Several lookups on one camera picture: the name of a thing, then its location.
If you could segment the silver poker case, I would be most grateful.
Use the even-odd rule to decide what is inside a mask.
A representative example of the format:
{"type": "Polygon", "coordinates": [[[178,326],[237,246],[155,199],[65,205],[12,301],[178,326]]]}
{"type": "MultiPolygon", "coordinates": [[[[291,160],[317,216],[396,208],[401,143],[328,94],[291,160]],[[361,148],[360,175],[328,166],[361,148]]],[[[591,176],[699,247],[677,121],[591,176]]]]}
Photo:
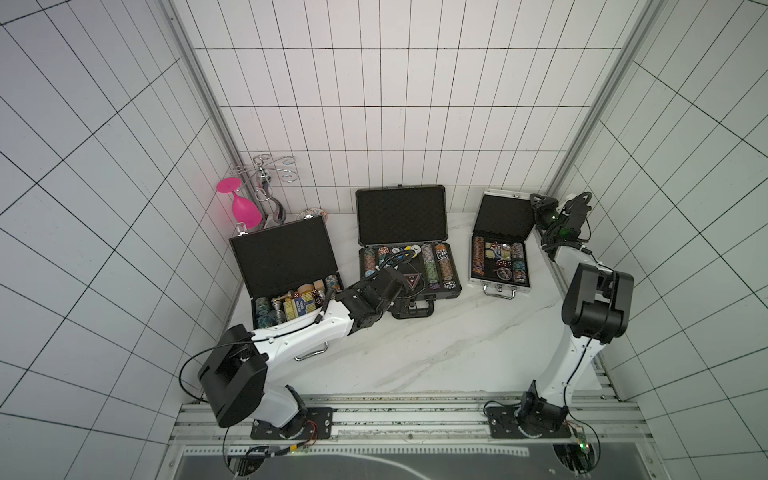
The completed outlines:
{"type": "Polygon", "coordinates": [[[533,227],[528,193],[484,191],[470,240],[469,281],[492,298],[513,300],[528,292],[531,270],[526,240],[533,227]]]}

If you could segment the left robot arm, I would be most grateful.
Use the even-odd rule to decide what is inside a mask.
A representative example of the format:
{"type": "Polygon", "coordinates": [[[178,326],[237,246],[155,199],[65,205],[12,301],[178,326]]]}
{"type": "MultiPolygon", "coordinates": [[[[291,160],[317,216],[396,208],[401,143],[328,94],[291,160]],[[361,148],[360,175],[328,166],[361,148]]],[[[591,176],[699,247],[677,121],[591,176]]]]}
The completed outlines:
{"type": "Polygon", "coordinates": [[[286,438],[296,435],[307,422],[304,401],[293,387],[271,382],[269,374],[372,326],[408,288],[403,273],[385,267],[292,322],[252,331],[229,328],[198,372],[217,425],[229,428],[250,418],[286,438]]]}

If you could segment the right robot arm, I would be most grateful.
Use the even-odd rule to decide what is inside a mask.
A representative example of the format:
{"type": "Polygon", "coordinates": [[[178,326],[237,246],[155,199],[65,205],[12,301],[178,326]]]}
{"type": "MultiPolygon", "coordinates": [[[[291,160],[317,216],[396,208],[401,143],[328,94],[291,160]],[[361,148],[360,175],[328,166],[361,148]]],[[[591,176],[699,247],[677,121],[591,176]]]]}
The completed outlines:
{"type": "Polygon", "coordinates": [[[515,413],[519,428],[531,438],[561,428],[577,381],[606,345],[625,334],[630,322],[634,278],[598,261],[581,237],[591,199],[590,192],[583,192],[560,205],[553,197],[530,196],[542,251],[570,280],[561,308],[561,341],[515,413]]]}

